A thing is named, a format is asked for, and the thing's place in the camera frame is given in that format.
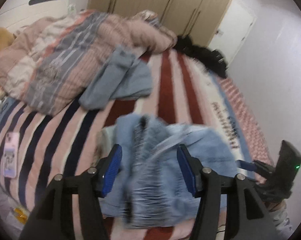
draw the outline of wardrobe handle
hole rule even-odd
[[[114,2],[114,6],[113,6],[113,11],[112,11],[112,13],[114,13],[116,3],[117,3],[117,0],[115,0],[115,2]]]
[[[162,20],[163,20],[165,14],[166,14],[166,10],[167,10],[167,8],[168,8],[169,2],[170,2],[170,0],[168,0],[168,2],[167,2],[167,4],[166,4],[166,7],[165,7],[164,12],[163,12],[163,15],[162,15],[162,17],[161,17],[161,19],[160,19],[160,21],[159,21],[160,23],[162,23]]]
[[[188,25],[189,25],[190,21],[192,20],[195,11],[196,11],[196,8],[193,10],[193,13],[192,13],[191,16],[190,16],[190,19],[189,19],[189,21],[188,21],[188,23],[187,23],[187,25],[186,25],[186,27],[185,27],[185,30],[184,30],[184,32],[183,32],[183,36],[184,36],[185,32],[187,31]]]
[[[109,5],[108,5],[107,13],[109,13],[109,12],[111,11],[112,1],[113,1],[113,0],[110,0],[110,3],[109,3]]]
[[[189,30],[189,32],[188,32],[188,34],[190,34],[190,33],[191,33],[191,31],[192,31],[192,29],[194,28],[194,26],[195,26],[195,24],[196,24],[196,22],[197,22],[198,16],[200,15],[200,13],[201,13],[201,11],[199,11],[199,12],[198,12],[198,14],[197,14],[197,16],[196,16],[196,19],[195,19],[195,21],[194,21],[193,25],[191,26],[191,28],[190,28],[190,30]]]

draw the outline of black furry item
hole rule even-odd
[[[174,49],[184,53],[188,57],[199,60],[207,69],[212,70],[221,78],[227,78],[227,63],[220,51],[211,51],[206,47],[193,45],[193,41],[189,35],[185,37],[178,36]]]

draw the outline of striped bedsheet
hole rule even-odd
[[[133,111],[156,115],[169,124],[212,126],[236,159],[272,163],[257,122],[231,79],[219,79],[205,71],[200,62],[173,49],[159,55],[144,54],[141,59],[148,62],[153,77],[154,88],[148,98],[115,100],[103,111],[87,112],[80,107],[77,97],[53,118],[30,112],[23,102],[10,98],[11,103],[4,104],[0,111],[1,188],[31,211],[55,174],[74,176],[85,171],[96,157],[97,133],[115,124],[119,116]],[[1,171],[8,131],[20,133],[15,179],[4,178]],[[154,232],[160,233],[157,239],[180,239],[190,233],[193,225],[190,220],[173,228],[136,231],[114,227],[120,223],[118,219],[108,218],[105,222],[112,240],[148,239]],[[74,215],[75,232],[80,238],[79,226],[79,218]]]

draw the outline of screw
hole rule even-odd
[[[209,168],[209,167],[204,167],[203,168],[203,173],[209,174],[211,172],[212,172],[211,168]]]
[[[239,174],[237,174],[237,178],[238,178],[239,180],[244,180],[246,177],[245,177],[244,174],[239,173]]]
[[[56,180],[56,181],[61,181],[62,178],[63,178],[63,175],[62,175],[62,174],[57,174],[57,175],[55,175],[54,180]]]
[[[97,171],[97,169],[96,169],[95,167],[90,167],[90,168],[87,170],[87,172],[88,172],[89,174],[95,174],[96,171]]]

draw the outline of white door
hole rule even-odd
[[[220,50],[231,63],[244,43],[256,17],[238,0],[233,0],[209,44],[209,49]]]

